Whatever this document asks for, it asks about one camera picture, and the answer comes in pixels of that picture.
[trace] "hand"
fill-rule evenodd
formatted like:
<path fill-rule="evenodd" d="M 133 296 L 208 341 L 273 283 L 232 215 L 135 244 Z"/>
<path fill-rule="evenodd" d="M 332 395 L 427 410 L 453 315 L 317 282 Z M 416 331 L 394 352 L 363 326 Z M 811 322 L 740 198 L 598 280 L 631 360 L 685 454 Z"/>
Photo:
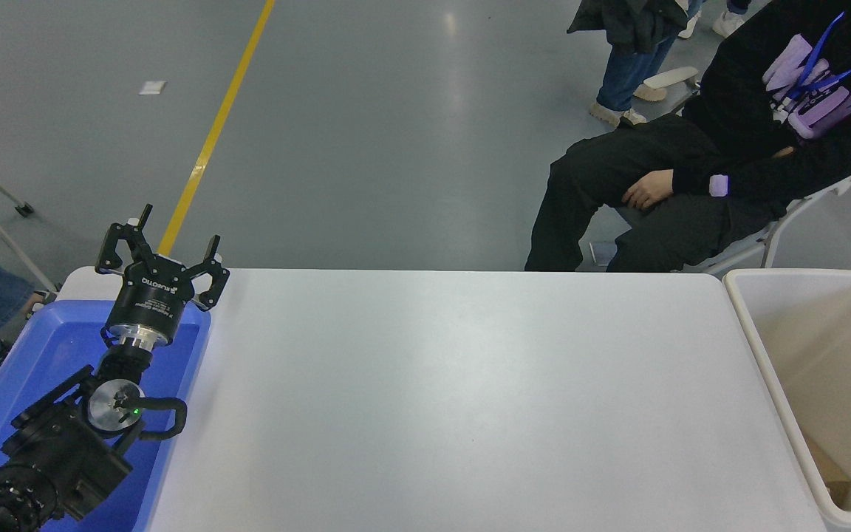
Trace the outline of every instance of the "hand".
<path fill-rule="evenodd" d="M 661 202 L 674 192 L 671 189 L 672 170 L 651 171 L 642 176 L 622 195 L 622 202 L 629 208 L 646 210 Z"/>

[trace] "blue lanyard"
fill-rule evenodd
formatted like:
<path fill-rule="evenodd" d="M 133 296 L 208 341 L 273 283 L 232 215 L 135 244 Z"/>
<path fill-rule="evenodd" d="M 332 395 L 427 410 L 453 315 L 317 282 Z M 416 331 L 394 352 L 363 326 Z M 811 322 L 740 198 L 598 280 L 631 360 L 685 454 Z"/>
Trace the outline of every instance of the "blue lanyard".
<path fill-rule="evenodd" d="M 817 61 L 820 60 L 820 52 L 823 50 L 823 46 L 827 43 L 827 37 L 830 37 L 833 27 L 836 26 L 838 21 L 842 20 L 842 17 L 844 16 L 845 11 L 838 14 L 838 17 L 831 21 L 827 30 L 823 32 L 823 36 L 820 37 L 820 41 L 818 41 L 818 43 L 813 47 L 813 51 L 810 52 L 810 57 L 807 59 L 807 65 L 803 68 L 803 73 L 800 74 L 800 79 L 797 80 L 796 85 L 789 91 L 789 93 L 787 93 L 787 97 L 784 98 L 784 107 L 787 107 L 790 102 L 799 100 L 804 93 L 824 90 L 834 84 L 837 84 L 851 74 L 850 68 L 842 74 L 831 74 L 828 78 L 824 78 L 824 80 L 814 81 L 813 83 L 804 85 L 804 81 L 807 80 L 810 73 L 813 73 L 813 68 L 816 67 Z"/>

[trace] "black sweatshirt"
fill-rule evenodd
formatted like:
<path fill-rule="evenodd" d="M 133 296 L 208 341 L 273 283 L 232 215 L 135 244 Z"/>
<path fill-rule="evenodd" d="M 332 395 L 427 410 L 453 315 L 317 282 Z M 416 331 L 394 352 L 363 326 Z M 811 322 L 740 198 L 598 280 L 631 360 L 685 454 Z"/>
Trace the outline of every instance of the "black sweatshirt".
<path fill-rule="evenodd" d="M 804 55 L 844 11 L 818 62 L 820 69 L 825 60 L 828 72 L 841 74 L 851 69 L 851 0 L 773 0 L 723 41 L 702 78 L 700 95 L 683 111 L 683 117 L 711 137 L 722 156 L 676 168 L 672 180 L 676 193 L 707 194 L 710 176 L 723 173 L 729 177 L 730 196 L 783 208 L 851 175 L 851 75 L 841 87 L 821 91 L 818 98 L 813 94 L 821 104 L 817 108 L 834 110 L 824 112 L 815 134 L 806 131 L 807 138 L 803 128 L 798 134 L 794 127 L 796 117 L 782 124 L 774 119 L 770 105 L 790 88 L 782 80 L 790 80 L 793 68 L 803 68 Z M 782 54 L 786 61 L 778 61 Z M 778 82 L 783 87 L 777 88 Z M 830 99 L 823 104 L 826 97 Z M 810 98 L 806 94 L 801 101 Z M 837 105 L 841 98 L 845 101 Z M 804 118 L 808 123 L 816 114 Z M 770 157 L 787 146 L 796 151 Z"/>

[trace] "blue plastic bin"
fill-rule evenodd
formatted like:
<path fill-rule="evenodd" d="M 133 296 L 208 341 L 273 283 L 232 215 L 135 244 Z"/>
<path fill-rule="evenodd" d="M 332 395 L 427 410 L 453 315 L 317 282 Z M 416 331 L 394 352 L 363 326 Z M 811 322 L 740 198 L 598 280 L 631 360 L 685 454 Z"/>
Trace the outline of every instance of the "blue plastic bin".
<path fill-rule="evenodd" d="M 38 311 L 0 369 L 0 448 L 15 431 L 11 420 L 81 367 L 98 367 L 107 349 L 100 328 L 107 321 L 109 301 L 56 301 Z M 151 397 L 186 400 L 202 360 L 211 318 L 194 306 L 186 307 L 176 340 L 153 351 L 151 367 L 140 387 Z M 146 413 L 146 430 L 168 427 L 171 415 Z M 187 423 L 192 423 L 189 411 Z M 136 441 L 125 457 L 133 472 L 108 499 L 83 521 L 70 517 L 48 522 L 46 532 L 129 532 L 146 528 L 160 488 L 174 439 Z M 0 465 L 6 462 L 0 450 Z"/>

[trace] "gray floor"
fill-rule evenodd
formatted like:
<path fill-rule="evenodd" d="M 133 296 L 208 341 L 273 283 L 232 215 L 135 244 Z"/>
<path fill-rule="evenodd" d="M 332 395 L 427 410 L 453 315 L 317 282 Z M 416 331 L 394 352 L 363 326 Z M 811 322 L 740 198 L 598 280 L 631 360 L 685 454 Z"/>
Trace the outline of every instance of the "gray floor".
<path fill-rule="evenodd" d="M 220 233 L 229 267 L 520 269 L 548 164 L 609 131 L 587 114 L 609 48 L 564 33 L 577 3 L 278 0 L 172 255 Z M 159 242 L 263 4 L 0 2 L 0 181 L 38 210 L 0 197 L 0 218 L 48 276 L 146 202 Z M 666 67 L 706 67 L 721 9 Z M 584 240 L 624 227 L 602 211 Z M 851 192 L 787 235 L 777 266 L 851 269 Z M 27 275 L 2 243 L 0 263 Z"/>

